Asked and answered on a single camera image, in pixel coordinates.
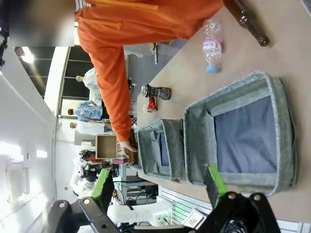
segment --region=metal can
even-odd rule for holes
[[[172,97],[172,89],[169,87],[154,87],[149,84],[143,85],[140,93],[144,97],[159,97],[163,100],[170,100]]]
[[[149,97],[149,104],[148,104],[147,112],[148,113],[157,112],[156,100],[153,97]]]

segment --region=black can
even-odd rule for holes
[[[153,87],[149,84],[145,84],[141,87],[141,95],[148,97],[159,97],[163,100],[170,100],[172,97],[172,89],[169,87]]]

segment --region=person in orange hoodie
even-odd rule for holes
[[[222,0],[75,0],[81,47],[97,71],[97,84],[122,150],[129,143],[130,94],[123,45],[190,39]]]

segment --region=bottle label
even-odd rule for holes
[[[203,49],[217,49],[220,53],[222,52],[222,45],[218,40],[206,39],[203,42]]]

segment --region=beige tabletop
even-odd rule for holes
[[[151,81],[153,86],[173,89],[170,101],[159,100],[158,112],[143,114],[147,99],[138,98],[138,126],[158,118],[178,119],[195,100],[254,70],[280,77],[289,93],[298,131],[299,171],[297,186],[269,198],[278,219],[311,222],[311,18],[300,1],[251,0],[253,9],[272,44],[261,47],[238,25],[226,8],[214,18],[221,21],[225,35],[223,70],[205,71],[200,30]],[[144,174],[140,177],[173,191],[208,201],[204,188],[174,183]]]

